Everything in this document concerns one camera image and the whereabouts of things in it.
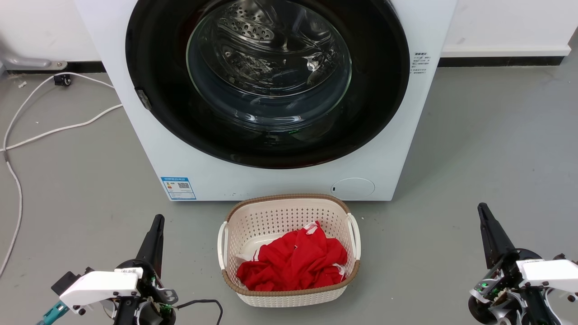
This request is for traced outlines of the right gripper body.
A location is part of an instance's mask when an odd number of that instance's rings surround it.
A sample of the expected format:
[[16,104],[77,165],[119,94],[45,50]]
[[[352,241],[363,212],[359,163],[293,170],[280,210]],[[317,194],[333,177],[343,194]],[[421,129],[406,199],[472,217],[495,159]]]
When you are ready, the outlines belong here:
[[484,325],[561,325],[548,296],[549,282],[532,285],[523,278],[525,263],[542,262],[532,251],[485,253],[489,269],[470,291],[471,316]]

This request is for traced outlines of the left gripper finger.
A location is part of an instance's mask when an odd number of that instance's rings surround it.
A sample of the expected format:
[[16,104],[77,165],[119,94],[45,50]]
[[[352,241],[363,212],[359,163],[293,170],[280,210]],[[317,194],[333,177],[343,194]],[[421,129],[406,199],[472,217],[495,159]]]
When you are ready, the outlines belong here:
[[147,261],[151,263],[158,276],[162,276],[164,224],[165,217],[163,215],[155,215],[150,230],[147,233],[149,252]]
[[153,267],[160,267],[160,215],[155,215],[136,258],[150,263]]

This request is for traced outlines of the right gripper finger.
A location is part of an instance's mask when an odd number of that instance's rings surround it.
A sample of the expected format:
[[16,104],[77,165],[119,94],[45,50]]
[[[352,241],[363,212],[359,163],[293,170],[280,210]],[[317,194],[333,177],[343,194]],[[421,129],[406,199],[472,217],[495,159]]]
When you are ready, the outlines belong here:
[[499,248],[500,239],[496,239],[496,235],[500,234],[501,225],[486,203],[478,204],[478,215],[485,263],[487,269],[491,269],[502,255],[502,249]]
[[502,249],[502,255],[501,255],[500,259],[502,259],[502,257],[504,257],[504,256],[516,254],[517,250],[515,249],[514,244],[509,239],[506,232],[504,231],[503,227],[501,226],[501,229],[499,229],[499,230],[500,230],[500,234],[496,235],[496,239],[500,239],[499,248]]

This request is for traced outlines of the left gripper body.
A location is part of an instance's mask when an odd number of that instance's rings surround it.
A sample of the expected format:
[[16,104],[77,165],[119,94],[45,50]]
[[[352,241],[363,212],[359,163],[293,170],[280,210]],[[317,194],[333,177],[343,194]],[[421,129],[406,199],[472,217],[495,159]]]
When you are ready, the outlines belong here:
[[176,312],[172,305],[178,301],[173,289],[163,286],[161,260],[128,260],[118,269],[142,268],[142,277],[137,280],[136,289],[128,294],[120,294],[113,299],[114,325],[173,325]]

